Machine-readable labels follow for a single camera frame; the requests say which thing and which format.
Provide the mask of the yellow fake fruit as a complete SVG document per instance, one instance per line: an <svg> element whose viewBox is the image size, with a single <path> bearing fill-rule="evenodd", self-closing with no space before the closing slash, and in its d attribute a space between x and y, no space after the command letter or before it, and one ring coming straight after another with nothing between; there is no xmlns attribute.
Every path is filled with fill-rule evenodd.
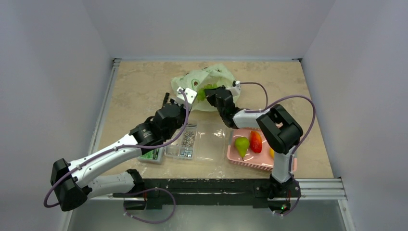
<svg viewBox="0 0 408 231"><path fill-rule="evenodd" d="M239 156L244 159L250 147L250 141L247 137L237 137L234 141L234 146L238 151Z"/></svg>

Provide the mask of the green fake grape bunch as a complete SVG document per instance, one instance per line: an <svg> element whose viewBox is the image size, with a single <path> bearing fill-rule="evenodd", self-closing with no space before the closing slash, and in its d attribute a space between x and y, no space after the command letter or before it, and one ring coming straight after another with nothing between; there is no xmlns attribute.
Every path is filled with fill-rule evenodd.
<svg viewBox="0 0 408 231"><path fill-rule="evenodd" d="M218 85L217 84L206 84L204 85L202 88L199 88L197 90L197 100L199 102L204 101L206 99L206 94L205 94L205 90L206 89L215 89L217 88Z"/></svg>

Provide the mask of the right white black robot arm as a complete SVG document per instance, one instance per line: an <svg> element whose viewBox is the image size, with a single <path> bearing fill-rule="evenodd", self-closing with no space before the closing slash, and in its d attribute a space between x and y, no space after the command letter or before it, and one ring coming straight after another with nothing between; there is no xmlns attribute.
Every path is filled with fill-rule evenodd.
<svg viewBox="0 0 408 231"><path fill-rule="evenodd" d="M204 93L207 101L217 109L227 127L261 130L275 152L271 192L277 196L287 192L293 182L293 156L296 146L300 144L303 129L279 103L297 95L283 97L264 110L249 111L237 107L231 91L224 87L206 89Z"/></svg>

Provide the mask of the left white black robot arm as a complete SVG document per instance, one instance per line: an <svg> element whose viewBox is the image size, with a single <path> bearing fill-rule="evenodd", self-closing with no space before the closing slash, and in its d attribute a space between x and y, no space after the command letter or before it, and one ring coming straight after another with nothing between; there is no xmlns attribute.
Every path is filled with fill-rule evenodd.
<svg viewBox="0 0 408 231"><path fill-rule="evenodd" d="M190 101L171 100L154 116L104 149L71 162L63 158L55 161L51 171L51 189L43 205L47 208L59 206L63 212L78 208L96 194L99 188L96 184L102 173L150 150L173 143L176 130L185 129L191 109Z"/></svg>

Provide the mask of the yellow orange fake lemon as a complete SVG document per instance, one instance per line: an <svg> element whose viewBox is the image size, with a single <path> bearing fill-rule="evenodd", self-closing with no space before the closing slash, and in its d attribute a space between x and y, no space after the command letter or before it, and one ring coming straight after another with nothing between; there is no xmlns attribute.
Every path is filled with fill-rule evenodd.
<svg viewBox="0 0 408 231"><path fill-rule="evenodd" d="M269 154L270 154L270 156L271 156L272 159L275 158L275 152L274 152L274 150L273 150L272 148L270 148Z"/></svg>

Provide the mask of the orange fake fruit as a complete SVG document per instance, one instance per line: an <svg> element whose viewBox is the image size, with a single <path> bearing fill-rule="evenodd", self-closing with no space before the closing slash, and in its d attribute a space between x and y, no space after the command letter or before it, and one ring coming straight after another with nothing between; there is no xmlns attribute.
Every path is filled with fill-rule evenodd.
<svg viewBox="0 0 408 231"><path fill-rule="evenodd" d="M262 152L262 137L254 130L250 132L250 149L257 154Z"/></svg>

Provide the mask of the light green plastic bag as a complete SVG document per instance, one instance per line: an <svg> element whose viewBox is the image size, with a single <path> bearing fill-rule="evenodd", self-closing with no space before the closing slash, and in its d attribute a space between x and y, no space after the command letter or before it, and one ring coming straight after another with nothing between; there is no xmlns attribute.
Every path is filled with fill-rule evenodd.
<svg viewBox="0 0 408 231"><path fill-rule="evenodd" d="M206 84L217 84L218 87L229 88L233 81L236 81L234 75L223 64L215 64L200 70L193 70L189 73L175 77L171 80L171 87L177 96L178 87L190 88L197 92ZM199 102L196 98L192 106L192 111L215 112L217 109L211 106L208 101Z"/></svg>

